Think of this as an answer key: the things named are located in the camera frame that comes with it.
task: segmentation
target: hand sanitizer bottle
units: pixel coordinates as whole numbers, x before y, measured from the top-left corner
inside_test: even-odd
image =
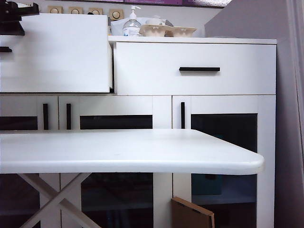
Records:
[[[130,20],[128,20],[123,26],[123,35],[129,37],[139,37],[139,30],[141,28],[141,23],[136,19],[135,8],[140,9],[138,6],[131,6],[132,13],[130,14]]]

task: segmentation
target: gray wall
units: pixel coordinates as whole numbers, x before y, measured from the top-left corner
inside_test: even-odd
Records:
[[[290,14],[292,2],[295,1],[233,0],[205,25],[206,36],[276,38],[278,41],[275,160],[276,228],[304,227],[303,154],[295,74],[296,64],[293,61],[295,57],[294,34]]]
[[[20,0],[22,3],[35,2],[39,5],[41,12],[46,13],[48,6],[62,6],[64,13],[68,12],[68,7],[83,7],[84,13],[88,13],[90,7],[103,8],[104,14],[109,14],[109,9],[123,9],[124,17],[129,17],[131,5],[111,4],[100,2],[77,2],[77,1],[49,1],[49,0]],[[159,15],[161,18],[169,20],[174,26],[195,27],[198,30],[193,34],[195,37],[205,35],[204,24],[218,14],[221,9],[199,8],[199,7],[174,7],[174,6],[149,6],[138,5],[141,9],[136,10],[138,17],[152,17]]]

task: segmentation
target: white table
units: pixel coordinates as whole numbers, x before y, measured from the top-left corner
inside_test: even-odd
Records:
[[[248,175],[264,158],[190,129],[97,130],[0,135],[0,173],[18,173],[50,201],[22,228],[59,205],[83,228],[99,228],[65,199],[91,172],[183,172]],[[60,192],[34,173],[79,172]]]

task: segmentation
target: wall outlet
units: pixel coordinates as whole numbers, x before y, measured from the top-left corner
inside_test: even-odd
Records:
[[[82,7],[72,6],[68,8],[68,12],[71,14],[83,14],[84,10]]]
[[[110,9],[109,16],[111,20],[124,19],[124,11],[122,9]]]
[[[62,6],[48,6],[47,10],[48,13],[63,13]]]
[[[96,14],[96,15],[102,15],[103,9],[102,8],[89,8],[89,12]]]

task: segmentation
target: white cabinet frame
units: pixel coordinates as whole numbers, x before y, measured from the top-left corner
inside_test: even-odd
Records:
[[[48,109],[48,129],[58,130],[58,97],[39,95],[2,95],[0,96],[0,116],[37,116],[38,130],[44,131],[43,104]],[[59,174],[41,173],[40,177],[51,187],[59,191]],[[40,207],[44,206],[48,199],[40,194]],[[41,228],[60,227],[60,209],[51,208],[48,216],[44,217]]]
[[[80,130],[82,115],[152,115],[153,128],[171,128],[171,96],[60,96],[59,128],[67,128],[67,104],[71,104],[71,130]],[[77,173],[62,173],[63,188]],[[153,174],[153,223],[155,228],[171,226],[172,174]],[[81,187],[67,198],[81,209]],[[62,212],[62,228],[81,228]]]
[[[257,175],[257,228],[274,226],[275,195],[275,95],[173,96],[173,128],[181,128],[181,102],[185,102],[185,128],[191,114],[257,114],[257,152],[265,170]],[[191,174],[173,174],[173,196],[191,200]]]

